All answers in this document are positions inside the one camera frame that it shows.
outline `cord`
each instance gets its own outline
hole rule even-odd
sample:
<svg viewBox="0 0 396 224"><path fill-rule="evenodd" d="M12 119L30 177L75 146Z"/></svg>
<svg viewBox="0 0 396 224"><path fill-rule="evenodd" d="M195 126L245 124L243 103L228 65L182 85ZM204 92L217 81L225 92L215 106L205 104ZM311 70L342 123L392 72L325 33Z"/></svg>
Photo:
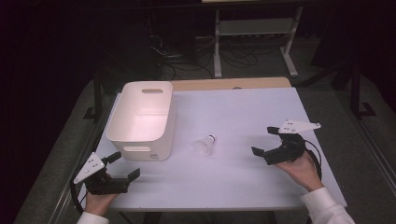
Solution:
<svg viewBox="0 0 396 224"><path fill-rule="evenodd" d="M176 68L176 69L179 69L179 70L182 70L182 71L197 71L197 70L200 70L200 69L204 69L210 75L210 78L213 78L212 72L210 72L209 69L207 69L206 67L203 67L202 65L200 65L198 63L175 63L175 64L193 65L193 66L198 66L198 68L196 68L196 69L185 69L185 68L173 66L170 63L167 63L166 65L171 66L171 67Z"/></svg>
<svg viewBox="0 0 396 224"><path fill-rule="evenodd" d="M78 169L73 173L72 178L69 181L70 193L73 200L73 204L75 205L76 209L79 211L80 214L84 212L84 209L82 209L81 202L78 200L77 185L74 183L74 179L76 178L76 175L82 169L83 166L84 164L81 164L78 167Z"/></svg>
<svg viewBox="0 0 396 224"><path fill-rule="evenodd" d="M250 66L253 66L253 65L256 65L259 63L257 56L271 53L271 52L275 51L276 49L279 49L279 47L280 47L280 45L276 45L272 49L269 49L265 52L257 52L258 50L262 49L262 43L264 43L264 40L260 40L256 44L249 44L249 46L245 45L241 41L239 41L239 43L236 44L237 47L241 47L243 49L246 49L246 48L252 46L252 47L250 47L251 50L248 50L248 51L244 51L241 49L233 50L232 48L234 48L234 47L230 43L226 43L225 45L222 46L223 49L221 50L222 53L220 54L220 56L224 62L226 62L228 65L230 65L232 67L249 68ZM228 52L229 54L231 54L231 56L233 58L231 58L231 56L227 56L226 54L224 54L224 52Z"/></svg>
<svg viewBox="0 0 396 224"><path fill-rule="evenodd" d="M212 61L212 58L213 58L213 50L208 50L208 51L205 51L205 52L203 52L203 53L201 53L201 54L199 54L198 56L197 56L197 58L198 59L201 59L201 58L203 58L204 56L206 56L206 54L210 54L210 57L209 57L209 59L206 61L206 63L204 64L204 65L201 65L201 66L203 66L203 67L207 67L209 64L210 64L210 62ZM173 64L191 64L192 62L191 61L177 61L177 62L173 62L173 61L167 61L168 63L173 63Z"/></svg>
<svg viewBox="0 0 396 224"><path fill-rule="evenodd" d="M162 56L167 56L168 53L165 50L162 49L163 48L163 40L157 35L151 35L150 37L151 38L156 38L156 39L158 39L160 41L160 46L159 47L156 48L156 47L150 46L150 48L154 49L155 51L157 51Z"/></svg>
<svg viewBox="0 0 396 224"><path fill-rule="evenodd" d="M319 149L313 143L311 143L310 141L305 140L305 142L309 143L311 146L313 146L317 150L317 153L319 155L319 165L321 166L321 154L319 152Z"/></svg>
<svg viewBox="0 0 396 224"><path fill-rule="evenodd" d="M176 74L176 69L175 69L172 65L167 64L167 63L165 63L164 65L170 67L170 68L172 69L172 71L173 71L173 74L164 73L165 75L172 75L172 78L171 78L170 80L174 80L175 77L178 77L178 79L181 79L180 76L178 76L178 75Z"/></svg>
<svg viewBox="0 0 396 224"><path fill-rule="evenodd" d="M84 201L84 199L87 197L89 191L87 190L87 192L85 192L84 197L82 197L82 199L79 201L79 203L82 203L82 201Z"/></svg>

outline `white sleeve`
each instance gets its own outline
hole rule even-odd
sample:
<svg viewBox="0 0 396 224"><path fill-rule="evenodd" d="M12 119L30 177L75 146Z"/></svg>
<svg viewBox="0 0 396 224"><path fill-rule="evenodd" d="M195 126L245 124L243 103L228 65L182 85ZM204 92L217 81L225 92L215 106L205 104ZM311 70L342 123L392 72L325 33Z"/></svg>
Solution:
<svg viewBox="0 0 396 224"><path fill-rule="evenodd" d="M83 212L77 224L108 224L107 218L99 217L97 215Z"/></svg>
<svg viewBox="0 0 396 224"><path fill-rule="evenodd" d="M309 192L302 199L314 224L355 223L344 206L336 202L326 188Z"/></svg>

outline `dark background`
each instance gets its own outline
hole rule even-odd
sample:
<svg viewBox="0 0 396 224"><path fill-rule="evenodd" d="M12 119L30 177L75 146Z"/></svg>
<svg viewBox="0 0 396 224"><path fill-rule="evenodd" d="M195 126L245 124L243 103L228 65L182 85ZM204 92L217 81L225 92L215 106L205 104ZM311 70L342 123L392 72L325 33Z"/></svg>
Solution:
<svg viewBox="0 0 396 224"><path fill-rule="evenodd" d="M307 8L298 35L323 36L314 60L323 67L353 52L362 73L396 111L394 9L394 3L378 1ZM122 82L156 79L159 73L158 59L149 49L152 31L146 28L147 17L152 15L91 14L73 1L1 1L0 10L0 211L2 221L11 223L93 75L100 74L111 93ZM173 34L169 29L185 27L181 38L186 39L181 42L187 43L184 52L191 54L186 41L197 30L213 30L212 23L205 24L212 21L207 13L213 15L208 11L194 15L184 11L175 17L164 14L168 21L157 13L156 32L170 34L166 37L169 44L179 46L180 39L175 39L179 31ZM189 19L175 26L177 16Z"/></svg>

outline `black cable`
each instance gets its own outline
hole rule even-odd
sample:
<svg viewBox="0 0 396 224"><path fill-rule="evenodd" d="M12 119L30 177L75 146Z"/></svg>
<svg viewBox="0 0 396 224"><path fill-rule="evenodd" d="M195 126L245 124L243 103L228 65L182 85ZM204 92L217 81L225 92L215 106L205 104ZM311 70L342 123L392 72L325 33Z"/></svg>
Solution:
<svg viewBox="0 0 396 224"><path fill-rule="evenodd" d="M163 73L163 81L173 81L173 80L181 80L181 77L175 73Z"/></svg>
<svg viewBox="0 0 396 224"><path fill-rule="evenodd" d="M81 202L78 200L77 185L74 183L74 179L76 178L77 173L82 169L83 166L84 164L81 164L77 168L77 170L73 173L72 178L69 181L70 193L73 200L73 204L75 205L76 209L79 211L80 214L84 212L84 209L82 209Z"/></svg>
<svg viewBox="0 0 396 224"><path fill-rule="evenodd" d="M317 170L318 177L321 180L321 178L322 178L321 165L318 162L318 159L315 156L315 153L313 151L311 151L311 150L308 150L308 149L306 151L308 152L309 156L312 158L312 161L315 164L315 169Z"/></svg>
<svg viewBox="0 0 396 224"><path fill-rule="evenodd" d="M201 58L203 58L206 54L208 54L208 53L210 53L211 54L211 57L210 57L210 59L205 63L205 65L203 65L204 67L207 67L207 65L210 63L210 61L211 61L211 58L213 57L213 53L214 53L214 50L213 49L208 49L208 50L205 50L205 51L203 51L203 52L201 52L201 53L198 53L198 55L197 55L197 59L201 59ZM170 58L170 57L168 57L168 58L166 58L167 59L167 61L169 62L169 63L191 63L191 60L189 60L189 59L186 59L186 58L182 58L183 60L185 60L185 61L181 61L181 62L172 62L171 60L179 60L180 59L180 57L178 57L178 58Z"/></svg>
<svg viewBox="0 0 396 224"><path fill-rule="evenodd" d="M233 51L233 50L229 50L229 52L235 57L235 59L245 59L247 60L248 65L253 66L259 63L259 59L256 57L256 55L251 54L251 53L245 53L242 50L239 50L242 53L244 53L245 55L240 55L237 52Z"/></svg>
<svg viewBox="0 0 396 224"><path fill-rule="evenodd" d="M173 68L182 70L182 71L197 71L197 70L204 69L204 70L206 70L206 72L210 75L210 78L213 78L212 72L210 72L209 69L207 69L206 67L204 67L204 66L202 66L202 65L200 65L200 64L198 64L198 63L165 63L165 64L168 65L168 66L170 66L170 67L173 67ZM195 69L186 69L186 68L182 68L182 67L173 66L172 64L193 65L193 66L197 66L198 68L195 68Z"/></svg>
<svg viewBox="0 0 396 224"><path fill-rule="evenodd" d="M169 75L173 75L172 78L171 78L170 80L174 80L175 77L178 77L179 79L181 79L180 76L178 76L178 75L176 74L176 70L175 70L175 68L174 68L173 66L171 66L171 65L169 65L169 64L167 64L167 63L164 63L163 65L170 67L170 68L172 69L172 71L173 71L173 74L169 74Z"/></svg>
<svg viewBox="0 0 396 224"><path fill-rule="evenodd" d="M319 155L319 165L321 166L321 155L320 155L319 149L314 144L312 144L310 141L305 140L305 142L311 144L311 146L313 146L317 150L317 153Z"/></svg>
<svg viewBox="0 0 396 224"><path fill-rule="evenodd" d="M84 197L82 197L82 199L79 201L79 203L82 203L82 201L84 201L84 199L87 197L89 191L87 190L87 192L85 192Z"/></svg>
<svg viewBox="0 0 396 224"><path fill-rule="evenodd" d="M200 64L198 64L198 63L192 63L192 62L190 62L190 61L188 61L188 62L167 62L167 63L169 63L169 64L186 64L186 65L192 64L192 65L199 66L200 68L197 68L197 69L185 70L185 71L196 71L196 70L200 70L202 67L207 67L207 66L209 65L209 63L212 61L212 58L213 58L213 50L204 52L203 54L199 55L198 58L202 58L202 57L204 57L204 56L205 56L206 54L208 54L208 53L211 53L211 54L210 54L209 59L206 61L206 63L205 63L204 65L200 65Z"/></svg>
<svg viewBox="0 0 396 224"><path fill-rule="evenodd" d="M231 59L230 57L226 56L223 53L220 53L219 55L224 60L224 62L226 62L231 67L235 67L235 68L249 68L251 66L251 64L249 64L249 63L241 63L241 62L238 62L237 60ZM237 64L241 64L241 66L232 64L231 62L237 63Z"/></svg>
<svg viewBox="0 0 396 224"><path fill-rule="evenodd" d="M157 51L163 58L167 59L167 60L174 60L174 59L180 59L183 58L184 55L183 54L173 54L173 53L169 53L172 52L171 49L165 51L163 49L163 42L161 40L161 38L157 35L152 35L151 37L156 37L160 40L160 46L159 47L153 47L150 46L151 49L154 49L155 51ZM200 51L203 51L211 46L213 46L215 44L215 38L213 36L209 36L208 38L210 38L210 41L205 44L203 47L200 47L198 49L195 50L196 53L199 53Z"/></svg>
<svg viewBox="0 0 396 224"><path fill-rule="evenodd" d="M248 50L248 51L243 51L243 49L246 49L246 48L249 48L249 46L247 46L247 45L244 45L243 43L239 43L239 45L240 45L240 47L242 48L242 49L239 49L238 51L241 51L243 54L245 54L245 55L243 55L243 56L238 56L239 58L246 58L246 57L248 57L248 56L255 56L255 54L254 54L254 52L258 49L257 48L257 45L260 45L261 43L257 43L257 44L249 44L249 46L253 46L253 47L251 47L251 50Z"/></svg>

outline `floor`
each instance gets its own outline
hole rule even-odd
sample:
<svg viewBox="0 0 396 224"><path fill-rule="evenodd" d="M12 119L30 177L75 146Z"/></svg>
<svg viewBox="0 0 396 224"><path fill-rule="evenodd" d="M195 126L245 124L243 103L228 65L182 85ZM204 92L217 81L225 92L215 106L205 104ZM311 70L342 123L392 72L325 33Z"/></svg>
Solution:
<svg viewBox="0 0 396 224"><path fill-rule="evenodd" d="M197 62L192 63L176 54L169 56L163 62L162 80L170 79L198 79L213 77L212 53L210 49L212 39L202 38ZM297 37L293 43L290 56L293 59L299 77L291 78L282 60L278 47L283 44L282 36L245 36L223 39L220 48L222 78L237 77L287 77L292 85L298 84L314 74L322 71L322 68L310 65L319 38ZM330 74L307 88L298 88L308 117L313 122L320 122L322 128L316 131L318 140L323 148L326 158L332 168L341 190L344 193L348 207L346 210L357 223L396 223L396 198L391 181L386 178L384 164L378 162L377 154L373 153L373 147L379 149L390 166L390 170L396 170L396 151L394 150L394 134L396 129L392 123L396 123L396 115L381 100L375 85L364 77L361 79L361 100L368 102L374 109L375 117L366 117L357 120L348 109L349 87L344 91L334 91L331 82L335 74ZM59 160L64 155L62 147L84 148L92 145L93 139L100 130L100 122L92 124L91 121L82 121L81 115L85 113L87 106L93 106L92 84L80 95L76 108L72 113L63 133L58 139L50 158ZM75 158L83 160L81 152L68 151L64 161L72 161ZM50 178L42 176L43 181ZM22 208L16 223L44 223L42 220L51 220L56 223L76 223L79 214L73 204L67 198L68 188L53 192L51 195L59 195L59 202L64 206L56 206L55 209L48 207L45 202L35 196L31 196L30 207ZM35 204L43 204L42 209L46 212L43 219L32 220L28 218L29 212L36 210ZM124 213L128 220L118 212L109 211L107 217L112 223L143 223L144 213ZM279 224L305 223L307 212L302 211L276 211L276 221Z"/></svg>

